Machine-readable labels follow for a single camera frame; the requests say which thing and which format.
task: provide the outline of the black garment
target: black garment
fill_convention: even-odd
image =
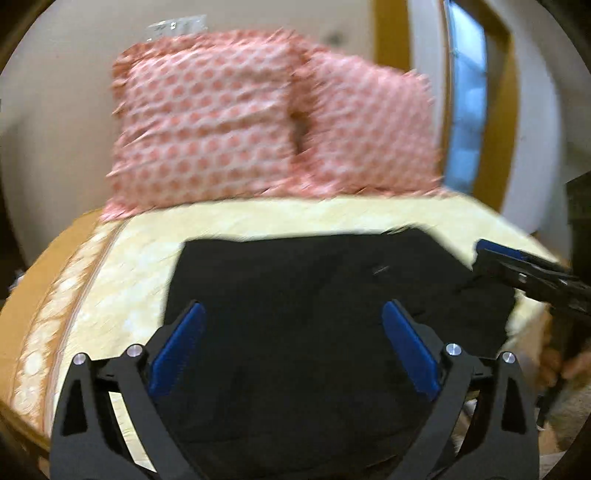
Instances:
[[[366,478],[395,463],[430,404],[384,334],[392,298],[488,356],[514,306],[513,289],[474,279],[419,229],[187,242],[165,322],[196,299],[207,329],[157,404],[164,423],[212,479]]]

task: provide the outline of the window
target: window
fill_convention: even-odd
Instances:
[[[453,116],[444,184],[471,193],[486,121],[486,38],[482,26],[449,2],[453,62]]]

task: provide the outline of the pillow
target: pillow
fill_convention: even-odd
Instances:
[[[122,134],[103,220],[155,207],[285,193],[295,155],[290,33],[163,38],[113,67]]]
[[[426,77],[318,50],[297,74],[311,81],[313,103],[292,194],[436,191]]]

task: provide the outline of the bed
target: bed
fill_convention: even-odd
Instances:
[[[552,256],[496,212],[462,194],[439,197],[357,197],[330,200],[224,200],[153,210],[100,223],[78,218],[39,257],[0,314],[4,348],[1,399],[33,429],[49,436],[72,357],[119,355],[145,343],[161,324],[167,284],[187,239],[382,232],[424,226],[466,265],[479,238]],[[509,336],[539,317],[543,306],[520,297]],[[121,399],[116,414],[136,461],[149,466]]]

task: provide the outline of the white wall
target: white wall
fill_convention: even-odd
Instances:
[[[411,64],[431,79],[433,91],[433,130],[437,144],[446,106],[447,38],[439,0],[408,0],[408,21],[411,37]]]
[[[513,35],[519,70],[517,141],[501,213],[531,233],[543,221],[563,148],[560,92],[534,34],[544,8],[535,0],[486,1]]]
[[[108,196],[117,126],[109,90],[117,55],[151,23],[207,14],[211,30],[291,27],[373,57],[367,0],[56,0],[0,74],[0,165],[15,233],[32,262]]]
[[[518,143],[502,213],[569,256],[564,183],[591,170],[591,74],[534,0],[486,0],[511,29],[519,63]]]

